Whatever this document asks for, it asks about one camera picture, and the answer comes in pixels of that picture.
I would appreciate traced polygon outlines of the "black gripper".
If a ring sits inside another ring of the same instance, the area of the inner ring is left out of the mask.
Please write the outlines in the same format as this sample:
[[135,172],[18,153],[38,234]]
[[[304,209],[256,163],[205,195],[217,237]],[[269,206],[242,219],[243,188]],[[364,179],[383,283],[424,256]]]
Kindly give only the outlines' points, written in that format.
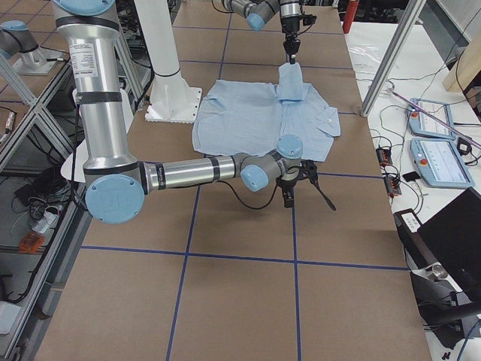
[[296,63],[296,54],[301,46],[301,41],[298,38],[303,32],[300,30],[301,25],[310,28],[316,22],[316,15],[299,14],[290,17],[281,17],[281,29],[285,35],[283,47],[287,55],[289,55],[289,62]]
[[301,160],[300,165],[294,165],[284,177],[276,179],[277,186],[281,189],[283,205],[285,208],[293,208],[295,205],[294,188],[299,181],[309,182],[319,190],[317,166],[312,160]]

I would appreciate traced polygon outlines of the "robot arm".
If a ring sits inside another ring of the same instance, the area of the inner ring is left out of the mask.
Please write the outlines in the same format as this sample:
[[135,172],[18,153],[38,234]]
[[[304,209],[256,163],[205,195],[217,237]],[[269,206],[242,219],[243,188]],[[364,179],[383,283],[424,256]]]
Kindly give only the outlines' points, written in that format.
[[[284,135],[264,156],[238,153],[179,162],[141,162],[129,149],[123,100],[116,69],[115,43],[121,33],[113,1],[54,1],[56,28],[68,42],[76,84],[77,112],[83,121],[88,157],[83,164],[85,202],[104,223],[136,217],[145,197],[155,190],[180,189],[239,177],[253,192],[274,184],[284,205],[293,204],[293,189],[312,163],[301,158],[301,140]],[[148,120],[190,123],[201,90],[180,72],[168,4],[135,2],[152,66]]]
[[262,30],[275,16],[280,16],[281,31],[285,35],[283,47],[290,64],[296,63],[296,56],[301,46],[301,25],[306,31],[316,22],[317,16],[304,12],[304,1],[294,0],[222,0],[222,6],[227,13],[237,14],[246,19],[254,31]]

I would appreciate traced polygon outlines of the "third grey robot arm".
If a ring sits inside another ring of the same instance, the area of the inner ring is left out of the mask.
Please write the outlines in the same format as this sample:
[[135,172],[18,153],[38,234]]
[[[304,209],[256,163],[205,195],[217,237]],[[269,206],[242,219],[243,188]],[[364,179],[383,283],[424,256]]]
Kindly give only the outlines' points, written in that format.
[[13,69],[22,75],[47,75],[55,64],[66,61],[61,51],[41,47],[21,20],[1,24],[1,55],[5,59],[18,55]]

